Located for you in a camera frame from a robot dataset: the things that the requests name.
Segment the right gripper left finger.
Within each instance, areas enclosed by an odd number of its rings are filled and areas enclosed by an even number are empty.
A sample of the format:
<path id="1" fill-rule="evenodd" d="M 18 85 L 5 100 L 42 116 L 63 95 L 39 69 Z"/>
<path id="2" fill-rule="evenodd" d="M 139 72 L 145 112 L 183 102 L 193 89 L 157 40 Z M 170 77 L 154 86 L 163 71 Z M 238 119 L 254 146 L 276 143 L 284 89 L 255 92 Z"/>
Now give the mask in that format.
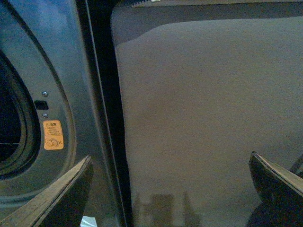
<path id="1" fill-rule="evenodd" d="M 0 221 L 2 227 L 79 227 L 93 178 L 90 156 Z"/>

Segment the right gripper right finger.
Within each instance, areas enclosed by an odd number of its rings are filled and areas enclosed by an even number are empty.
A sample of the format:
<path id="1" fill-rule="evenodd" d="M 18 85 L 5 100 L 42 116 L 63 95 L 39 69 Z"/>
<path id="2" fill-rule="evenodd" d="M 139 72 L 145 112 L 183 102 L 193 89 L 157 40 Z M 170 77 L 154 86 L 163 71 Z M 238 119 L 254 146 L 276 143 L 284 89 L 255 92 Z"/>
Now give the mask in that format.
<path id="1" fill-rule="evenodd" d="M 303 173 L 296 174 L 257 152 L 249 160 L 250 175 L 261 203 L 248 220 L 249 227 L 303 225 Z"/>

